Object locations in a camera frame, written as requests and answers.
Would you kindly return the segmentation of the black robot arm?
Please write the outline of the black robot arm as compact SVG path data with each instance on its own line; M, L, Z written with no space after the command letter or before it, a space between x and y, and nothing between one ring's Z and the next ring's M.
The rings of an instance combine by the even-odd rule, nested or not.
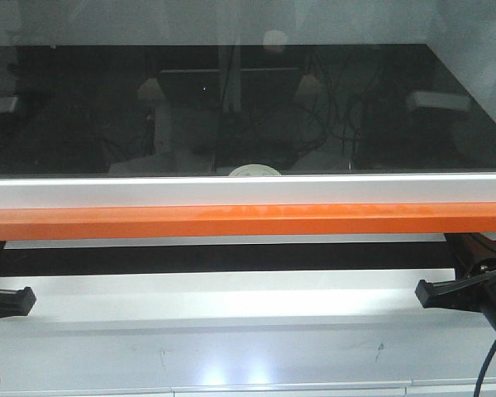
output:
M447 233L455 259L450 281L419 280L415 295L425 309L481 313L496 332L496 241L480 233Z

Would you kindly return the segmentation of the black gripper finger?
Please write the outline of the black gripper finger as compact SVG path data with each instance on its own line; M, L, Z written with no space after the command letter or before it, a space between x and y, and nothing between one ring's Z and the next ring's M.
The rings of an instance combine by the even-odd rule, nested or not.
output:
M0 318L27 316L35 303L36 296L31 287L0 289Z
M424 309L478 309L479 290L490 281L496 281L496 270L462 280L419 280L415 295Z

